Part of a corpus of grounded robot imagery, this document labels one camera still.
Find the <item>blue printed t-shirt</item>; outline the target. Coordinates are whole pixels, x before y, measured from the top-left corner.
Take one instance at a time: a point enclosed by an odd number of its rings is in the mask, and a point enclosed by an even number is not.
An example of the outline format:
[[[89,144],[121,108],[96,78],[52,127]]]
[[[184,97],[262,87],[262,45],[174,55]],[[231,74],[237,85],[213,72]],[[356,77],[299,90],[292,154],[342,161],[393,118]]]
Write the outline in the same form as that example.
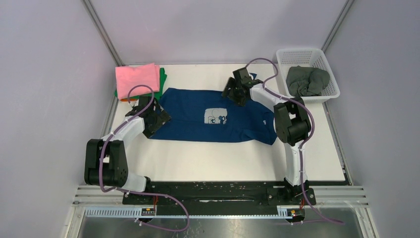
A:
[[[256,140],[272,145],[277,135],[274,114],[247,101],[241,107],[222,92],[168,88],[159,104],[171,119],[151,136],[154,140],[239,143]]]

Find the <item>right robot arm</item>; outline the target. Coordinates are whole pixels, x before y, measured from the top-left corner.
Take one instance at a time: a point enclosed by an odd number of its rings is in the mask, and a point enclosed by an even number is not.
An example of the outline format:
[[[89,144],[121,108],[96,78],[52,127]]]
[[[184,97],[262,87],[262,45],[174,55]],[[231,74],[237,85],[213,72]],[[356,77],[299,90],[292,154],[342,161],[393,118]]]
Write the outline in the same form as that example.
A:
[[[268,194],[269,202],[282,201],[300,207],[311,205],[311,193],[305,169],[305,145],[311,136],[311,115],[301,98],[287,98],[266,88],[265,83],[253,79],[243,67],[233,71],[222,92],[223,97],[238,106],[255,101],[274,114],[273,127],[284,144],[286,158],[285,186]]]

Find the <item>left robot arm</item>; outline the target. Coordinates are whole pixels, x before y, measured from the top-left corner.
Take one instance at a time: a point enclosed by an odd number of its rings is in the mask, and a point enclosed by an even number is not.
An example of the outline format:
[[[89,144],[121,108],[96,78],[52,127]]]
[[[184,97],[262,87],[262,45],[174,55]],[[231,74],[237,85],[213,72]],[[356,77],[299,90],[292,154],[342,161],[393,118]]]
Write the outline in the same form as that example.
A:
[[[152,201],[154,191],[150,179],[129,172],[126,149],[140,134],[150,139],[171,119],[168,112],[152,96],[141,96],[114,131],[100,139],[90,139],[86,146],[84,181],[134,191],[143,204]]]

